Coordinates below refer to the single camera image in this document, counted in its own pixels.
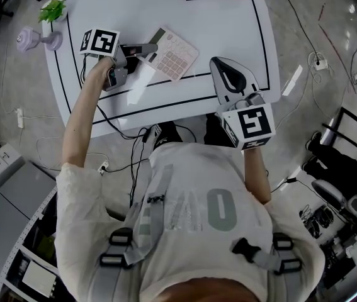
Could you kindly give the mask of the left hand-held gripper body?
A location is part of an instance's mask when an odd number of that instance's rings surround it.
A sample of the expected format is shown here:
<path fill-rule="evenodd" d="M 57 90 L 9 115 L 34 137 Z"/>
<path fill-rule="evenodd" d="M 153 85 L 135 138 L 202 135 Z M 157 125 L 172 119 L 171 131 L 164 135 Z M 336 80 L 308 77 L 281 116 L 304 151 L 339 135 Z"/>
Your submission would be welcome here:
<path fill-rule="evenodd" d="M 79 53 L 83 55 L 83 65 L 80 73 L 81 82 L 84 82 L 86 65 L 91 57 L 95 62 L 102 58 L 113 60 L 113 66 L 108 69 L 103 90 L 108 92 L 124 85 L 128 75 L 134 72 L 134 58 L 128 54 L 128 47 L 120 45 L 119 31 L 92 28 L 84 33 Z"/>

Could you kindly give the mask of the person's left hand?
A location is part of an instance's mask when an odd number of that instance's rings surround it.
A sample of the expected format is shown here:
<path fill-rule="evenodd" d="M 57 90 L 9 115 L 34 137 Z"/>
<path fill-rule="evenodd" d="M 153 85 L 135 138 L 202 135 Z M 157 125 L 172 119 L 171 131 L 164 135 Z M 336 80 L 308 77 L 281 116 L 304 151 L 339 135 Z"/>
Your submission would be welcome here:
<path fill-rule="evenodd" d="M 94 75 L 100 86 L 103 86 L 108 80 L 108 71 L 115 66 L 115 61 L 111 57 L 103 57 L 93 67 Z"/>

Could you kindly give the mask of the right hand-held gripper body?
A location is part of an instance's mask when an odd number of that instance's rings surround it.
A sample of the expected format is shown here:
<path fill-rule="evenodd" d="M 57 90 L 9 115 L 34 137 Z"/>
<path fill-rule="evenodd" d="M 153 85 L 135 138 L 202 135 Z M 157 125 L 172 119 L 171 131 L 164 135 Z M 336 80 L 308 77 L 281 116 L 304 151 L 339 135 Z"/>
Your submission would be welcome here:
<path fill-rule="evenodd" d="M 216 114 L 236 149 L 263 146 L 276 134 L 272 107 L 258 92 L 219 105 Z"/>

